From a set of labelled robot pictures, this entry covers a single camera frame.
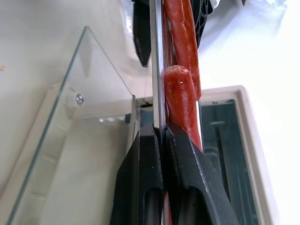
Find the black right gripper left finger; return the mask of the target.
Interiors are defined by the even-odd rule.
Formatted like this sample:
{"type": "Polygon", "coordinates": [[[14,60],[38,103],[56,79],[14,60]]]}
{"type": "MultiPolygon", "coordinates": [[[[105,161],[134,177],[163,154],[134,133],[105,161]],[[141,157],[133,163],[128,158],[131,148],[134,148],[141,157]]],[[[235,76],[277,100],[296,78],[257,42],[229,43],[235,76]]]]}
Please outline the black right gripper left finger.
{"type": "Polygon", "coordinates": [[[110,223],[161,224],[163,190],[158,137],[153,125],[147,125],[137,132],[118,169],[110,223]]]}

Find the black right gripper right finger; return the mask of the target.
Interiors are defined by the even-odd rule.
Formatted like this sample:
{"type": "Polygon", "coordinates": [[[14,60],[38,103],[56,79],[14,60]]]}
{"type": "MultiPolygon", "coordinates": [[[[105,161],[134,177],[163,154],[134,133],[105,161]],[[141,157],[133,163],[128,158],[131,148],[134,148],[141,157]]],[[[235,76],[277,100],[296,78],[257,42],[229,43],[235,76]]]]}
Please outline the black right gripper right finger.
{"type": "Polygon", "coordinates": [[[172,224],[239,224],[216,169],[174,124],[165,130],[163,169],[172,224]]]}

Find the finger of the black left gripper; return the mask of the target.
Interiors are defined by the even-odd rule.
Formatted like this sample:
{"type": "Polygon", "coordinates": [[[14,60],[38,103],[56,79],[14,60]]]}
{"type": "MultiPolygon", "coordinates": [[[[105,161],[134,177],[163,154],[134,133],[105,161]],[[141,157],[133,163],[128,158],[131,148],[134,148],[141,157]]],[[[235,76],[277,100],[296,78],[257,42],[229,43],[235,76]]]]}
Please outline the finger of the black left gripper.
{"type": "Polygon", "coordinates": [[[213,12],[213,7],[210,0],[191,0],[191,6],[195,23],[197,48],[199,48],[207,17],[213,12]]]}
{"type": "Polygon", "coordinates": [[[141,65],[148,66],[151,53],[150,6],[148,0],[133,0],[133,39],[141,65]]]}

